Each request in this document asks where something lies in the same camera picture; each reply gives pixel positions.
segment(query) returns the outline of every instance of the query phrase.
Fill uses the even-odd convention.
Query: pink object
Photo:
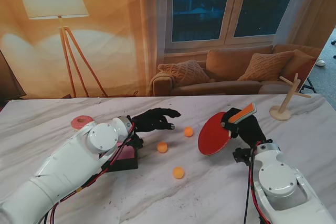
[[[125,146],[118,159],[117,160],[121,160],[121,159],[128,159],[128,158],[135,158],[135,153],[134,153],[134,149],[132,146]]]
[[[80,130],[88,123],[93,122],[93,118],[88,115],[80,115],[71,121],[71,126],[75,130]]]

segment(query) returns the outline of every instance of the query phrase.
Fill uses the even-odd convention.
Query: floor lamp
[[[100,90],[103,92],[103,96],[107,97],[106,92],[101,86],[94,70],[91,68],[89,62],[86,60],[82,50],[80,49],[71,29],[68,26],[64,25],[63,18],[76,18],[76,17],[87,17],[89,13],[85,7],[83,0],[23,0],[27,15],[29,19],[58,19],[60,21],[59,34],[60,40],[63,47],[64,57],[68,69],[70,84],[73,92],[73,97],[76,97],[75,85],[73,83],[70,62],[68,58],[67,49],[69,51],[72,63],[75,67],[81,85],[84,89],[84,92],[87,97],[89,97],[89,93],[85,87],[82,75],[77,66],[74,54],[72,52],[69,38],[72,40],[76,50],[81,56],[82,60],[90,70],[94,79],[96,80]]]

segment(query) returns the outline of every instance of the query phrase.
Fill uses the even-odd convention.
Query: orange handle
[[[247,105],[243,110],[233,115],[229,119],[229,123],[239,123],[241,120],[257,112],[256,105],[253,103]]]

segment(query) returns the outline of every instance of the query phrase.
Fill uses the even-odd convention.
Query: orange ball
[[[167,151],[167,149],[168,149],[168,146],[167,146],[167,144],[165,143],[165,142],[160,142],[159,144],[158,144],[158,151],[160,152],[160,153],[165,153],[166,151]]]
[[[191,127],[186,127],[184,129],[184,135],[187,137],[191,137],[194,134],[194,130]]]
[[[184,176],[184,169],[182,167],[175,167],[173,169],[173,176],[176,179],[181,179]]]

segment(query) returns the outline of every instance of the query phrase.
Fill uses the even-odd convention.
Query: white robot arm
[[[336,224],[305,177],[285,163],[275,143],[257,146],[254,188],[265,217],[272,224]]]
[[[1,218],[12,224],[36,224],[64,197],[80,188],[117,150],[132,123],[126,117],[91,122],[67,139],[41,168],[1,206]]]

